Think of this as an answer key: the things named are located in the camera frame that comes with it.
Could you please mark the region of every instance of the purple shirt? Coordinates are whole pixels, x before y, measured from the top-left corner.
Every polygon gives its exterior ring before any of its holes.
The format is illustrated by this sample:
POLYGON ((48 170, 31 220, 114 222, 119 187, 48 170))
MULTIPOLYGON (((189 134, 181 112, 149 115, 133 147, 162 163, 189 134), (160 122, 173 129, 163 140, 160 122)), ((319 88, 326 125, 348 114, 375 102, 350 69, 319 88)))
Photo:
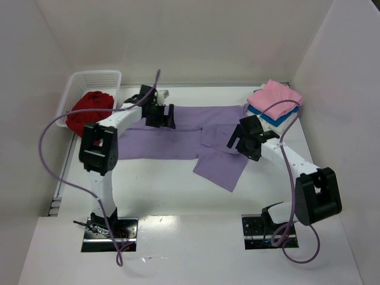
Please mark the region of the purple shirt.
POLYGON ((194 173, 232 192, 248 159, 226 145, 247 107, 175 106, 176 129, 142 119, 119 137, 119 159, 198 159, 194 173))

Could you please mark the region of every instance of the pink folded cloth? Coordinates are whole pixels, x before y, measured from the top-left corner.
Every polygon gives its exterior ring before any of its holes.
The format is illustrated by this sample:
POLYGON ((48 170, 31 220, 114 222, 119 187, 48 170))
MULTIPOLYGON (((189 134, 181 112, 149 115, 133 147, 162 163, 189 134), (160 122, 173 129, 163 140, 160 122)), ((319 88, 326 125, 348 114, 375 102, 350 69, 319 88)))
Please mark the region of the pink folded cloth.
MULTIPOLYGON (((264 111, 276 102, 281 100, 291 99, 302 105, 302 96, 294 90, 282 85, 273 80, 269 80, 267 85, 262 89, 256 91, 251 97, 247 99, 247 102, 254 108, 264 111)), ((272 107, 266 111, 265 114, 274 120, 279 117, 288 114, 292 111, 297 104, 292 102, 284 102, 272 107)))

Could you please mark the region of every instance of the clothing pile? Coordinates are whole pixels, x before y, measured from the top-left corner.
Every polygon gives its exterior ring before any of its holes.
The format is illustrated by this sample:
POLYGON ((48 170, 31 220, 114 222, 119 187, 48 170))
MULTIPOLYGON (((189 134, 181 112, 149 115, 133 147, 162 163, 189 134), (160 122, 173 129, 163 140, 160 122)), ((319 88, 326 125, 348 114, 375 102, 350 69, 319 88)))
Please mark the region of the clothing pile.
MULTIPOLYGON (((112 109, 113 97, 100 91, 88 92, 75 104, 72 111, 81 109, 112 109)), ((111 112, 84 112, 67 116, 66 125, 74 133, 82 137, 86 123, 98 122, 106 119, 111 112)))
MULTIPOLYGON (((258 115, 268 107, 281 100, 294 100, 302 105, 302 96, 289 87, 269 80, 263 84, 262 89, 255 90, 253 95, 247 99, 248 110, 258 115)), ((280 103, 259 117, 264 130, 271 129, 278 134, 282 134, 286 127, 296 117, 299 107, 296 103, 280 103)))

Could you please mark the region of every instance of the red clothing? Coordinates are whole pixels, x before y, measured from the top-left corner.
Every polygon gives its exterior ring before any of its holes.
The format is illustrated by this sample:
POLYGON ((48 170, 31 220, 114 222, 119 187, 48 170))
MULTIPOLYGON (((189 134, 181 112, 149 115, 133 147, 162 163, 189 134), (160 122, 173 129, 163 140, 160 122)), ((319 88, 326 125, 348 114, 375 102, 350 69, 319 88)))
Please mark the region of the red clothing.
MULTIPOLYGON (((81 109, 112 109, 113 97, 100 91, 88 92, 72 108, 72 111, 81 109)), ((74 133, 82 137, 83 128, 86 123, 98 122, 111 115, 111 112, 84 112, 69 115, 66 125, 74 133)))

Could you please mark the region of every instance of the plastic basket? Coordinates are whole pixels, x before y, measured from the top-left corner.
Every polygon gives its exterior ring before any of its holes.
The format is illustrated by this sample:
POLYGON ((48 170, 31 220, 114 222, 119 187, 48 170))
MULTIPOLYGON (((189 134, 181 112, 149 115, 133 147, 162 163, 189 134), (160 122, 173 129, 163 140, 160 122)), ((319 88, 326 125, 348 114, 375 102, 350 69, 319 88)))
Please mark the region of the plastic basket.
MULTIPOLYGON (((118 102, 121 72, 117 70, 80 71, 74 73, 66 86, 64 95, 59 103, 56 116, 66 114, 72 110, 77 102, 87 92, 101 91, 110 94, 114 99, 113 108, 118 102)), ((57 126, 66 126, 67 117, 56 121, 57 126)))

